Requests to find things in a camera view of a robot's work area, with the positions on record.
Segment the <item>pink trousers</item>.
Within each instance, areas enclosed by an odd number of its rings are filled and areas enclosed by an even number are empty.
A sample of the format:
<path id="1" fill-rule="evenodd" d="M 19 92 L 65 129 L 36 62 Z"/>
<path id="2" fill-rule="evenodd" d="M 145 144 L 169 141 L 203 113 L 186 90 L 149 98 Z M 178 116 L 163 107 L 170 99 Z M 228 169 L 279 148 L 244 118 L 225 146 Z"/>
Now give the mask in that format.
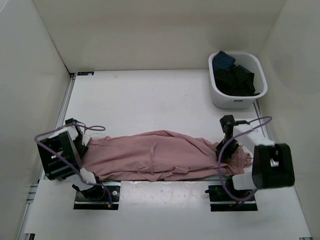
<path id="1" fill-rule="evenodd" d="M 186 181 L 243 174 L 252 157 L 237 149 L 218 165 L 216 148 L 204 138 L 157 130 L 130 136 L 92 138 L 82 166 L 101 180 Z"/>

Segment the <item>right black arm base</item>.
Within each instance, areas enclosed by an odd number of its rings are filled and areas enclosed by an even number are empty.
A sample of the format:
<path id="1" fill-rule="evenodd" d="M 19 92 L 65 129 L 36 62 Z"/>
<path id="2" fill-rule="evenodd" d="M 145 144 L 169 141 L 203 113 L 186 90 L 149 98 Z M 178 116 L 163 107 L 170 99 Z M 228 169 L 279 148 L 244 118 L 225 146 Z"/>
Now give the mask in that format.
<path id="1" fill-rule="evenodd" d="M 209 185 L 205 190 L 209 196 L 211 212 L 256 212 L 256 199 L 253 196 L 247 201 L 232 199 L 221 185 Z"/>

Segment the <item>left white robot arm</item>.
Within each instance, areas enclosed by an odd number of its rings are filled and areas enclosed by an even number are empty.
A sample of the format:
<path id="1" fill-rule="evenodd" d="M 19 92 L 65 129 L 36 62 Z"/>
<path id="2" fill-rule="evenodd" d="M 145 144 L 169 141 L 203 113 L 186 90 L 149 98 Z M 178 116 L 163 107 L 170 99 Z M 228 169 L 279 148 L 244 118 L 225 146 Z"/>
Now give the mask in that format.
<path id="1" fill-rule="evenodd" d="M 70 118 L 56 130 L 36 135 L 34 141 L 45 176 L 49 180 L 74 178 L 77 187 L 87 189 L 87 194 L 93 200 L 100 200 L 105 194 L 105 188 L 99 184 L 94 173 L 85 170 L 82 163 L 89 149 L 88 138 L 85 136 L 87 129 L 84 123 Z"/>

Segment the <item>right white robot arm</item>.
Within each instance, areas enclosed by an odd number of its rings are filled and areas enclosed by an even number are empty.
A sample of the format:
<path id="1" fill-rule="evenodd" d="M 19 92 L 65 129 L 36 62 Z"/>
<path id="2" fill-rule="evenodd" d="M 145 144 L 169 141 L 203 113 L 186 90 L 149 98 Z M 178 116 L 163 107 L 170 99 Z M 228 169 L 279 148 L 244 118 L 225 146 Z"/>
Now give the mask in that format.
<path id="1" fill-rule="evenodd" d="M 222 163 L 228 164 L 240 145 L 252 154 L 250 173 L 235 174 L 224 193 L 230 200 L 238 199 L 244 190 L 264 190 L 292 187 L 295 173 L 292 153 L 286 143 L 276 143 L 257 131 L 253 121 L 235 120 L 233 115 L 225 115 L 220 120 L 224 138 L 216 147 L 218 175 L 222 177 Z"/>

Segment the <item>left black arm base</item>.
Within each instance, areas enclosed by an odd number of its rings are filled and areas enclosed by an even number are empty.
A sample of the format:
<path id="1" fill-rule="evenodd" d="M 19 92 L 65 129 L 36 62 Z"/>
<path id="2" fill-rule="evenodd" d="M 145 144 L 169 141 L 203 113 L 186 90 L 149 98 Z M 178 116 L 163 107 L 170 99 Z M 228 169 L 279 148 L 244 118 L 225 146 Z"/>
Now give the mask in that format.
<path id="1" fill-rule="evenodd" d="M 74 210 L 118 210 L 121 183 L 105 182 L 104 185 L 109 193 L 103 187 L 93 186 L 87 190 L 77 190 L 74 198 Z"/>

